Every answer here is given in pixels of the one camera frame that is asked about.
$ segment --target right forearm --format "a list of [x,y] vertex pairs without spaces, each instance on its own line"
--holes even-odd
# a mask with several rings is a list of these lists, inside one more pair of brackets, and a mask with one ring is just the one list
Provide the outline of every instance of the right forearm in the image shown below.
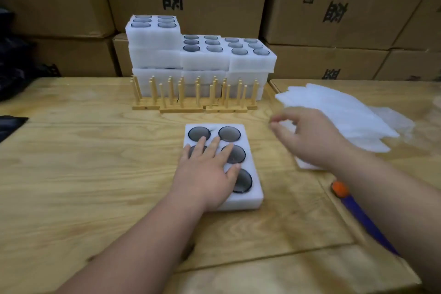
[[329,168],[416,272],[439,286],[441,192],[355,147]]

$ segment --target left forearm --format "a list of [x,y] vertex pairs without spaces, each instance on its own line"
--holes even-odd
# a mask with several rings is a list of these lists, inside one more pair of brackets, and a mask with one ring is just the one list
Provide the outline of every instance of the left forearm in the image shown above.
[[202,213],[168,195],[57,293],[161,292]]

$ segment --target forearm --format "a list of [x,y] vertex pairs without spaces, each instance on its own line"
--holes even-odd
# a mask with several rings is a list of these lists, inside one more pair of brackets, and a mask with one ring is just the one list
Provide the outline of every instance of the forearm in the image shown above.
[[160,293],[202,213],[168,195],[57,293]]
[[349,187],[362,209],[420,277],[439,290],[441,192],[355,148],[338,156],[330,170]]

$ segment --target wooden rack base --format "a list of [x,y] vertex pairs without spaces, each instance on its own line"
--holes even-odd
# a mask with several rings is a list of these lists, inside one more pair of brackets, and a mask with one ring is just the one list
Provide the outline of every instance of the wooden rack base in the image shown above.
[[172,90],[173,80],[168,79],[169,94],[171,92],[172,97],[164,96],[163,85],[160,86],[159,96],[157,93],[156,81],[154,77],[150,79],[150,89],[152,97],[143,97],[141,95],[141,90],[139,87],[138,79],[134,76],[131,80],[133,91],[135,94],[135,103],[133,104],[133,110],[159,110],[160,113],[246,113],[248,110],[256,110],[256,96],[259,83],[257,80],[254,82],[252,96],[250,99],[245,98],[246,85],[244,86],[244,91],[242,92],[242,97],[240,97],[240,90],[242,88],[242,83],[239,80],[238,83],[238,96],[237,98],[230,98],[230,85],[226,85],[226,79],[223,80],[222,86],[222,96],[220,98],[215,98],[216,83],[217,79],[213,80],[213,85],[210,85],[210,97],[200,97],[199,96],[199,80],[196,80],[196,97],[185,97],[184,96],[184,85],[183,79],[179,81],[179,96],[174,96]]

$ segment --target person's left hand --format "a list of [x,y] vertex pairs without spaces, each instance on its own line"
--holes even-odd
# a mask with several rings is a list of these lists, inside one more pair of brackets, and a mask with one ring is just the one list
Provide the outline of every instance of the person's left hand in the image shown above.
[[225,173],[223,166],[227,163],[233,144],[229,144],[215,156],[220,138],[215,137],[202,152],[205,140],[205,137],[201,137],[190,158],[190,145],[184,147],[170,193],[175,197],[185,198],[190,203],[196,203],[204,212],[210,212],[219,208],[232,193],[240,164],[234,164]]

